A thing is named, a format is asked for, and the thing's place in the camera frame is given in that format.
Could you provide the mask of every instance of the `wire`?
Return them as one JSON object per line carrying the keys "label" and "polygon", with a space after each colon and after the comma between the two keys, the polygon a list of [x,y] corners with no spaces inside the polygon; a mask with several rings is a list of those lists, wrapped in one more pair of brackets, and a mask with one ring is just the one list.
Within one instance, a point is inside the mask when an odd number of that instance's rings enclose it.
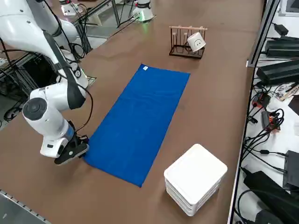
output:
{"label": "wire", "polygon": [[132,0],[132,5],[131,5],[131,8],[130,8],[130,12],[129,12],[129,17],[132,16],[132,10],[133,10],[133,4],[134,4],[135,0]]}
{"label": "wire", "polygon": [[276,90],[279,89],[279,87],[282,86],[282,85],[283,85],[283,84],[281,84],[281,85],[279,85],[279,86],[277,86],[277,87],[275,88],[275,90],[274,90],[274,94],[276,93]]}
{"label": "wire", "polygon": [[26,99],[23,99],[21,98],[20,100],[18,100],[11,108],[9,108],[4,116],[3,116],[3,119],[6,121],[6,122],[10,122],[12,121],[16,115],[14,115],[14,113],[16,113],[17,111],[18,112],[21,112],[22,111],[22,108],[20,107],[24,102],[25,102]]}
{"label": "wire", "polygon": [[277,154],[277,155],[282,155],[282,156],[284,156],[284,157],[288,157],[288,155],[285,154],[285,153],[280,153],[280,152],[270,152],[269,150],[266,150],[266,149],[255,150],[253,147],[252,147],[252,148],[247,147],[247,146],[245,146],[245,147],[246,147],[246,150],[251,149],[252,151],[257,152],[257,153],[260,153],[260,154],[262,154],[262,155]]}
{"label": "wire", "polygon": [[[79,60],[79,59],[84,58],[84,56],[86,55],[86,52],[85,52],[85,50],[83,49],[83,47],[82,47],[80,44],[77,44],[77,43],[70,43],[69,38],[67,37],[65,31],[62,29],[62,26],[61,26],[61,23],[60,23],[60,21],[59,21],[59,18],[55,15],[55,13],[54,13],[53,10],[51,9],[51,7],[48,5],[47,1],[44,1],[44,2],[45,2],[45,4],[48,6],[48,8],[49,8],[49,10],[51,11],[51,13],[54,15],[54,17],[55,17],[55,19],[56,19],[56,21],[57,21],[57,23],[58,23],[58,26],[59,26],[59,28],[61,29],[61,31],[63,32],[63,34],[64,34],[64,36],[65,36],[65,38],[66,38],[66,40],[67,40],[67,42],[68,42],[68,45],[69,45],[69,47],[70,47],[70,49],[71,49],[71,53],[74,55],[75,59],[76,59],[76,60]],[[75,49],[76,46],[80,46],[80,47],[82,48],[82,50],[83,50],[83,54],[82,54],[82,55],[80,55],[80,54],[76,51],[76,49]]]}
{"label": "wire", "polygon": [[[279,115],[278,111],[281,111],[281,113],[282,113],[280,118],[278,118],[278,115]],[[283,123],[283,121],[285,120],[285,119],[284,119],[285,112],[284,112],[284,110],[281,109],[281,108],[279,108],[279,109],[277,109],[277,110],[275,110],[275,111],[273,111],[273,112],[270,113],[270,116],[273,116],[273,115],[274,115],[275,117],[277,117],[277,121],[276,121],[276,123],[275,123],[274,125],[273,125],[272,123],[269,123],[265,128],[262,129],[262,131],[260,131],[259,134],[257,134],[257,136],[255,136],[255,137],[253,137],[253,138],[248,138],[248,139],[246,140],[246,141],[251,140],[251,142],[249,143],[248,146],[245,145],[246,147],[249,147],[250,150],[245,149],[245,150],[248,151],[248,153],[247,153],[246,155],[243,156],[243,158],[241,159],[241,163],[242,163],[242,161],[249,155],[249,153],[251,153],[251,151],[253,150],[254,147],[257,147],[259,144],[266,142],[266,141],[269,139],[269,137],[270,137],[270,132],[271,132],[272,130],[274,130],[274,129],[277,129],[277,128]],[[267,130],[267,128],[269,128],[269,125],[271,125],[271,124],[272,124],[273,126],[271,127],[270,130]],[[264,141],[257,143],[259,140],[261,140],[261,139],[262,139],[263,137],[265,137],[266,135],[267,135],[267,138],[266,138]]]}
{"label": "wire", "polygon": [[263,109],[263,107],[261,107],[260,109],[258,109],[254,114],[251,115],[251,117],[254,117],[257,113],[259,113],[261,110]]}
{"label": "wire", "polygon": [[123,0],[122,9],[121,9],[121,17],[122,17],[122,11],[123,11],[123,8],[125,7],[125,4],[126,4],[126,0]]}
{"label": "wire", "polygon": [[[59,73],[57,73],[57,74],[58,74],[60,77],[62,77],[62,78],[64,78],[64,79],[67,80],[66,77],[62,76],[62,75],[59,74]],[[91,100],[91,102],[92,102],[92,103],[91,103],[91,107],[90,107],[90,113],[89,113],[88,119],[87,119],[87,121],[86,121],[83,125],[81,125],[78,129],[76,129],[76,132],[78,132],[79,130],[81,130],[83,127],[85,127],[85,126],[87,125],[87,123],[89,122],[90,118],[92,117],[92,113],[93,113],[93,97],[92,97],[91,93],[90,93],[86,88],[84,88],[83,86],[81,86],[80,84],[78,84],[78,83],[76,83],[76,82],[73,82],[73,81],[70,81],[70,80],[67,80],[67,81],[68,81],[68,83],[75,84],[75,85],[81,87],[85,92],[87,92],[87,94],[89,95],[90,100]]]}
{"label": "wire", "polygon": [[13,79],[13,80],[17,83],[17,85],[19,86],[19,88],[23,91],[22,85],[21,85],[21,83],[20,83],[20,81],[19,81],[19,79],[18,79],[18,77],[17,77],[16,72],[15,72],[15,68],[13,67],[13,64],[12,64],[11,61],[10,61],[9,55],[8,55],[8,53],[7,53],[7,49],[6,49],[5,44],[4,44],[4,42],[3,42],[3,40],[2,40],[1,38],[0,38],[0,42],[1,42],[1,44],[2,44],[2,47],[3,47],[4,53],[5,53],[6,59],[7,59],[7,61],[8,61],[8,64],[9,64],[9,66],[11,67],[12,71],[13,71],[14,74],[15,74],[15,79]]}
{"label": "wire", "polygon": [[269,167],[271,167],[271,168],[273,168],[273,169],[275,169],[275,170],[277,170],[277,171],[279,171],[279,172],[282,172],[282,173],[284,173],[284,174],[287,173],[287,171],[286,171],[285,169],[281,169],[281,168],[275,167],[275,166],[273,166],[273,165],[267,163],[265,160],[261,159],[260,157],[258,157],[257,155],[255,155],[253,152],[249,151],[249,153],[252,154],[252,155],[253,155],[254,157],[256,157],[257,159],[259,159],[260,161],[262,161],[263,163],[267,164]]}
{"label": "wire", "polygon": [[22,51],[22,52],[26,52],[26,53],[30,53],[30,54],[34,54],[34,55],[38,55],[38,53],[36,53],[36,52],[32,52],[32,51],[26,51],[26,50],[20,50],[20,49],[7,49],[7,50],[0,50],[0,53],[5,53],[5,52],[13,52],[13,51]]}
{"label": "wire", "polygon": [[238,198],[238,202],[237,202],[237,210],[238,210],[238,213],[240,214],[240,217],[242,217],[241,212],[240,212],[240,201],[241,201],[241,198],[242,198],[246,193],[251,192],[251,191],[252,191],[253,193],[256,193],[256,192],[258,192],[258,193],[264,193],[264,194],[266,194],[266,195],[269,195],[269,196],[271,196],[271,197],[274,197],[274,198],[276,198],[276,199],[279,199],[279,200],[281,200],[282,202],[285,202],[285,203],[289,204],[290,206],[293,206],[294,208],[299,209],[299,204],[292,203],[292,202],[290,202],[290,201],[288,201],[288,200],[285,200],[285,199],[283,199],[282,197],[279,197],[279,196],[277,196],[277,195],[275,195],[275,194],[272,194],[272,193],[270,193],[270,192],[268,192],[268,191],[257,190],[257,189],[249,189],[249,190],[246,190],[246,191],[242,192],[242,193],[240,194],[239,198]]}
{"label": "wire", "polygon": [[116,35],[117,33],[121,32],[124,28],[126,28],[127,26],[129,26],[131,23],[135,22],[138,19],[139,19],[139,17],[135,18],[130,23],[128,23],[126,26],[124,26],[123,28],[121,28],[120,30],[118,30],[117,32],[115,32],[114,34],[112,34],[110,37],[112,37],[112,36]]}

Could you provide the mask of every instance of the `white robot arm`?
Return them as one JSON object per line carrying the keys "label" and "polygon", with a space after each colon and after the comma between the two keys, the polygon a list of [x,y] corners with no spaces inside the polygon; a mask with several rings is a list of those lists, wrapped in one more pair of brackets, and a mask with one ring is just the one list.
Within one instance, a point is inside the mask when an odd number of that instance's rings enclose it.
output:
{"label": "white robot arm", "polygon": [[61,27],[71,42],[77,37],[76,28],[67,21],[59,22],[61,25],[43,0],[0,0],[0,38],[14,48],[45,55],[63,77],[59,83],[33,90],[23,107],[26,121],[43,135],[41,154],[56,158],[57,165],[88,150],[60,113],[83,105],[88,80],[82,70],[80,77],[74,75],[78,65],[66,60],[73,61],[73,55],[59,48],[68,46]]}

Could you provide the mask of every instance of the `blue towel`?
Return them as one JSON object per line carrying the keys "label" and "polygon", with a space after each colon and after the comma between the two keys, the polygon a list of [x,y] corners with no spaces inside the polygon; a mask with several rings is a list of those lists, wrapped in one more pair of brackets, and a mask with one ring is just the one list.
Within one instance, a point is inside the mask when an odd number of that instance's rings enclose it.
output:
{"label": "blue towel", "polygon": [[189,75],[141,64],[90,138],[85,161],[141,187]]}

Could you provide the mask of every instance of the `white mug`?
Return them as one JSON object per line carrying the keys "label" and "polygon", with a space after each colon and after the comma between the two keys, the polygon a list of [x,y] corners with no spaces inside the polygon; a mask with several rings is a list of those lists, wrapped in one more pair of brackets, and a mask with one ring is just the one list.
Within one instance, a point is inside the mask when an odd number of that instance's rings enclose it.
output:
{"label": "white mug", "polygon": [[199,32],[192,34],[187,39],[188,44],[190,45],[193,52],[198,51],[199,49],[203,48],[206,44],[204,38],[200,35]]}

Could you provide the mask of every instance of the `electronic equipment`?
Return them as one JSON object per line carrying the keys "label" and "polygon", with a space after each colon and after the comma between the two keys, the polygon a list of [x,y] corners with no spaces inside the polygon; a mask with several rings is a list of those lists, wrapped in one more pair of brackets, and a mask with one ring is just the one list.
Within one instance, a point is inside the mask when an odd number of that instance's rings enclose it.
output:
{"label": "electronic equipment", "polygon": [[253,191],[261,201],[277,216],[284,224],[299,224],[299,201],[293,198],[263,171],[251,173],[243,169],[246,177],[244,184]]}
{"label": "electronic equipment", "polygon": [[264,85],[278,85],[299,81],[299,60],[261,66],[257,76]]}
{"label": "electronic equipment", "polygon": [[258,92],[252,100],[252,105],[258,108],[266,108],[270,102],[271,97],[264,92]]}
{"label": "electronic equipment", "polygon": [[299,153],[287,151],[288,156],[285,157],[283,187],[286,189],[297,189],[299,187]]}
{"label": "electronic equipment", "polygon": [[288,34],[289,30],[287,28],[285,28],[284,25],[276,24],[276,23],[274,23],[273,25],[274,25],[275,31],[278,32],[279,35],[285,36]]}
{"label": "electronic equipment", "polygon": [[297,40],[270,40],[266,42],[267,57],[298,57],[299,41]]}
{"label": "electronic equipment", "polygon": [[268,132],[278,132],[280,131],[280,126],[277,126],[277,115],[271,114],[269,111],[262,111],[262,127]]}

